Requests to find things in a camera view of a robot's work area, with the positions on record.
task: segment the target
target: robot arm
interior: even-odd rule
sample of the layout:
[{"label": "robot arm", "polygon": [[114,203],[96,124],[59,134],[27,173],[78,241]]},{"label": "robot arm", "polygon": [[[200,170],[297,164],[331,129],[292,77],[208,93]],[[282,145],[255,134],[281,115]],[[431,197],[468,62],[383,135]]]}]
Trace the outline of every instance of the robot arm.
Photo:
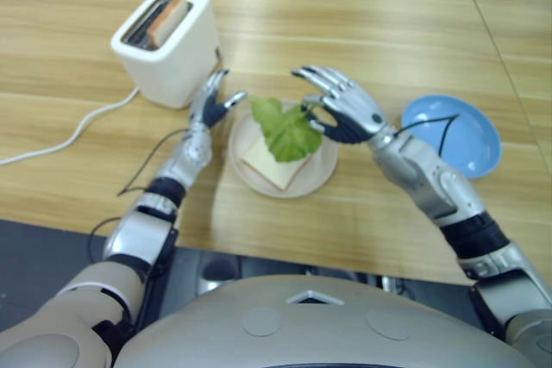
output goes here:
[{"label": "robot arm", "polygon": [[304,109],[322,107],[337,122],[330,126],[309,113],[311,126],[339,142],[367,141],[386,178],[441,229],[461,269],[477,281],[472,299],[487,329],[538,365],[549,360],[543,343],[552,337],[552,291],[486,212],[469,181],[431,146],[407,131],[398,133],[377,103],[340,72],[308,65],[292,74],[322,92],[306,97]]},{"label": "robot arm", "polygon": [[173,247],[179,205],[211,157],[210,128],[247,94],[217,104],[227,71],[199,90],[190,128],[109,237],[103,260],[84,268],[35,315],[0,334],[0,366],[109,367],[133,333],[145,285]]}]

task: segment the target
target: wooden table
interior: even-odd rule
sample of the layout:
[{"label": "wooden table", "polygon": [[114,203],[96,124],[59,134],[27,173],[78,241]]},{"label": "wooden table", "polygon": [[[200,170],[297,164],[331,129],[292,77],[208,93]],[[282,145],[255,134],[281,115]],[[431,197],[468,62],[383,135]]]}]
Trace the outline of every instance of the wooden table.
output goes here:
[{"label": "wooden table", "polygon": [[[129,93],[133,85],[109,41],[141,1],[0,0],[1,157],[57,144],[83,115]],[[313,90],[289,71],[314,63],[356,79],[394,120],[424,94],[461,97],[483,110],[504,154],[474,185],[552,281],[550,0],[213,3],[223,64],[232,70],[225,94],[244,88],[298,100]],[[467,282],[440,232],[386,182],[365,146],[341,147],[334,175],[309,196],[254,193],[224,160],[237,116],[214,133],[215,159],[182,210],[180,246]],[[185,110],[137,97],[93,122],[69,149],[0,167],[0,217],[89,232],[126,211],[134,197],[117,191],[161,136],[185,125]]]}]

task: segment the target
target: green leaf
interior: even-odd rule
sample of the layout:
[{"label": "green leaf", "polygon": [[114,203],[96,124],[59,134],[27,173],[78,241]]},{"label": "green leaf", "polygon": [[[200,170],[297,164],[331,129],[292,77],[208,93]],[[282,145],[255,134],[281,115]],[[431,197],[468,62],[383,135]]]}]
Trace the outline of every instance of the green leaf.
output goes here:
[{"label": "green leaf", "polygon": [[295,161],[314,153],[322,135],[311,128],[300,105],[282,112],[275,98],[250,97],[253,118],[260,124],[268,149],[280,163]]}]

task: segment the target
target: round plate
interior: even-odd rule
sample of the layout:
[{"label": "round plate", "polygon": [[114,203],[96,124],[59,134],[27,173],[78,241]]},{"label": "round plate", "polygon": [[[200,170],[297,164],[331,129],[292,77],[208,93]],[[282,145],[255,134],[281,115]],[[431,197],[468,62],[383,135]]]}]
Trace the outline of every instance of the round plate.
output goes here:
[{"label": "round plate", "polygon": [[[496,128],[473,105],[444,95],[421,97],[408,104],[401,125],[454,114],[460,116],[448,128],[442,159],[468,178],[485,176],[499,164],[502,146]],[[428,122],[410,131],[438,151],[446,124]]]},{"label": "round plate", "polygon": [[[284,109],[292,103],[283,103]],[[323,137],[322,145],[301,167],[285,190],[279,190],[258,172],[246,165],[242,155],[262,136],[259,124],[249,111],[232,127],[229,140],[229,159],[238,176],[251,187],[266,196],[294,198],[305,196],[321,187],[334,172],[337,164],[337,144]]]}]

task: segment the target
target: blue bowl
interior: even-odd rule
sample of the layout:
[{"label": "blue bowl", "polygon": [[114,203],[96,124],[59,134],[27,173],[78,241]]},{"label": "blue bowl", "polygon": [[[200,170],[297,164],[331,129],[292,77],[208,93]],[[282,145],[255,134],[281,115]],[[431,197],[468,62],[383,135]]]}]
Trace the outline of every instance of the blue bowl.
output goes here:
[{"label": "blue bowl", "polygon": [[[445,95],[418,98],[405,109],[401,125],[458,114],[450,125],[442,148],[442,159],[468,178],[482,177],[499,164],[502,145],[489,119],[469,103]],[[447,122],[427,122],[409,129],[412,135],[439,151]]]}]

